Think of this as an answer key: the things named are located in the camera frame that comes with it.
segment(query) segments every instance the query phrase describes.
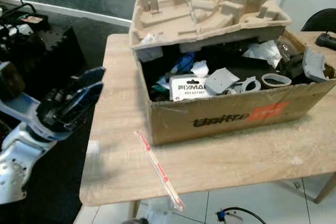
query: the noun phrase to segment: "black device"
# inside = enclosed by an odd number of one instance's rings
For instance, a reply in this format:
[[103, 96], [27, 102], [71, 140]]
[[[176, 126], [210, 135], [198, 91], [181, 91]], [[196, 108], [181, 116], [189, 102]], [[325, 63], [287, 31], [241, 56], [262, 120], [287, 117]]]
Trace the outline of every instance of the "black device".
[[336, 38], [331, 37], [327, 33], [321, 34], [315, 41], [315, 44], [320, 47], [328, 47], [332, 50], [336, 50]]

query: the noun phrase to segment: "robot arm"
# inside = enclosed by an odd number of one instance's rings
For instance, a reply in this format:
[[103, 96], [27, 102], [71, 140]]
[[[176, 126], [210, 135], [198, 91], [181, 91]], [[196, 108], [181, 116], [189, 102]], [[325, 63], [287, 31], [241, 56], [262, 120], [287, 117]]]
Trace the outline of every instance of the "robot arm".
[[99, 99], [103, 74], [103, 68], [89, 70], [39, 102], [23, 93], [24, 82], [13, 64], [0, 63], [0, 111], [21, 121], [2, 143], [0, 205], [26, 198], [33, 165], [85, 120]]

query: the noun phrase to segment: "open cardboard box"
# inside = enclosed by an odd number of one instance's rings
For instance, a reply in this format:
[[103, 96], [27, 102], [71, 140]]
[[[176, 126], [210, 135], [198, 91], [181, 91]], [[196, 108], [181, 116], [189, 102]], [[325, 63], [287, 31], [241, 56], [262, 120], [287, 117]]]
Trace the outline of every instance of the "open cardboard box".
[[[325, 75], [330, 80], [321, 83], [154, 102], [139, 58], [155, 59], [158, 52], [164, 55], [167, 45], [177, 46], [180, 52], [192, 52], [208, 45], [249, 38], [259, 42], [273, 40], [283, 34], [297, 52], [304, 52], [305, 46], [285, 30], [290, 18], [270, 0], [136, 0], [132, 21], [130, 43], [145, 89], [153, 144], [298, 119], [336, 85], [335, 70], [326, 64]], [[160, 39], [141, 44], [148, 33], [159, 35]]]

